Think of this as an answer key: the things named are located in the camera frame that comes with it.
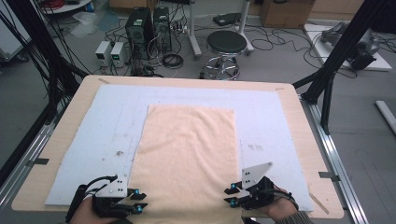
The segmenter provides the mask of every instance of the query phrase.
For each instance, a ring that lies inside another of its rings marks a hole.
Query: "human hand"
[[[107,224],[117,220],[119,218],[97,216],[92,208],[92,197],[89,197],[79,205],[70,224]]]
[[[296,207],[290,200],[280,197],[275,197],[272,203],[262,208],[259,208],[259,210],[262,211],[268,217],[270,217],[273,221],[279,221],[285,217],[289,217],[298,212]]]

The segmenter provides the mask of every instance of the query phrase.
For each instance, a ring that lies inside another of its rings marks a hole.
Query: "white plastic part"
[[[104,188],[96,192],[96,196],[102,198],[125,198],[128,196],[128,179],[126,176],[119,176],[118,179],[109,183]]]
[[[257,166],[251,166],[245,169],[242,169],[242,188],[248,189],[257,183],[265,176],[265,174],[272,167],[271,162],[267,162]]]

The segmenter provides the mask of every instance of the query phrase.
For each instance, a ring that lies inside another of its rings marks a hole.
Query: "white box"
[[[113,64],[116,67],[123,67],[126,61],[126,51],[124,47],[124,43],[116,42],[111,50],[111,58],[113,60]]]
[[[96,50],[96,58],[99,61],[100,66],[102,67],[108,67],[110,66],[111,63],[111,44],[108,41],[102,41],[100,43],[98,49]]]

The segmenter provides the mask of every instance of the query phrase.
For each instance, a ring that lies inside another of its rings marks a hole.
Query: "round stool seat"
[[[218,54],[239,54],[247,47],[246,39],[233,31],[216,31],[207,37],[207,46]]]

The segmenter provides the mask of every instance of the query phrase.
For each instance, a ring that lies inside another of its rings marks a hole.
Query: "peach towel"
[[[241,223],[223,201],[238,180],[231,109],[151,105],[134,157],[130,188],[148,196],[134,224]]]

